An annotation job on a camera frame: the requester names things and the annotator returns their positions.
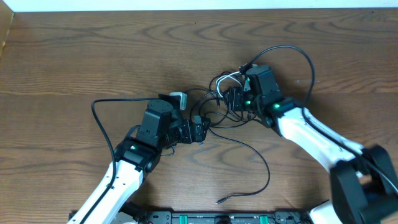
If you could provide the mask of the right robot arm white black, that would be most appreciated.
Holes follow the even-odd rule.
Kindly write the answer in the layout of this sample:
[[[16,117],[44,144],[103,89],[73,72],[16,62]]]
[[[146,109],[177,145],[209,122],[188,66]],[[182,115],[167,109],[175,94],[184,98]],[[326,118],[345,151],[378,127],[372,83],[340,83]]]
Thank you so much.
[[[329,173],[331,200],[309,223],[380,223],[397,212],[397,175],[388,152],[339,135],[293,98],[284,97],[268,65],[242,66],[244,82],[224,92],[233,111],[255,113],[263,126],[296,143]]]

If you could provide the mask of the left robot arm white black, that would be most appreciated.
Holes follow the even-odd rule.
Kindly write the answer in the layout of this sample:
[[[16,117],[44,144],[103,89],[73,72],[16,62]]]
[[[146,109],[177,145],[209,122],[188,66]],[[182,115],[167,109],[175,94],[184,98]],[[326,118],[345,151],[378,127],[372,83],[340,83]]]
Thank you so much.
[[[201,143],[210,119],[181,115],[178,96],[147,99],[142,123],[132,127],[117,145],[110,147],[112,162],[102,181],[70,223],[111,223],[127,199],[138,190],[159,163],[162,152],[176,144]]]

